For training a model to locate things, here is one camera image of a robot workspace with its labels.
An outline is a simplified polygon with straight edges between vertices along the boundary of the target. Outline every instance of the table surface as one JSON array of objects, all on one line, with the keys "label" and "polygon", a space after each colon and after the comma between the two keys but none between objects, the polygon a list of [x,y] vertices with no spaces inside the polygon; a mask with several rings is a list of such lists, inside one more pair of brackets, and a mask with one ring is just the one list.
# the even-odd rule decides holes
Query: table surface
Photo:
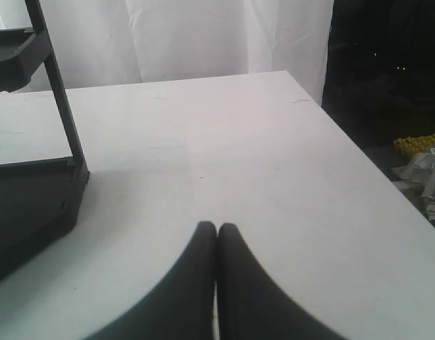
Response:
[{"label": "table surface", "polygon": [[[0,285],[0,339],[80,339],[239,225],[350,339],[435,339],[435,230],[287,72],[68,91],[92,172],[77,227]],[[69,154],[52,94],[0,95],[0,163]]]}]

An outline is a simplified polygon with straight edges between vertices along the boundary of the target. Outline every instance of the black plastic shelf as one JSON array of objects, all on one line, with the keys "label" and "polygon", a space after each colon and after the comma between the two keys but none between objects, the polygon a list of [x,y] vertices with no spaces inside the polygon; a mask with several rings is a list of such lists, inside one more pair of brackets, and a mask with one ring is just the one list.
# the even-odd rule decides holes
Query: black plastic shelf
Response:
[{"label": "black plastic shelf", "polygon": [[47,32],[32,28],[0,30],[0,92],[18,90],[52,53]]},{"label": "black plastic shelf", "polygon": [[0,165],[0,279],[73,228],[88,180],[72,157]]}]

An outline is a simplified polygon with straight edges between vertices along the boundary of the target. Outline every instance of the white backdrop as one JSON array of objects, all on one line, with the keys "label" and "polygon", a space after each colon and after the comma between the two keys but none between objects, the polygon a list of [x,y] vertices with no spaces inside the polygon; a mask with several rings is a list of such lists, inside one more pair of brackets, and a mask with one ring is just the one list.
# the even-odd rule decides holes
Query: white backdrop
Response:
[{"label": "white backdrop", "polygon": [[[41,0],[69,88],[287,69],[321,101],[334,0]],[[29,26],[0,0],[0,28]],[[28,90],[48,89],[43,70]]]}]

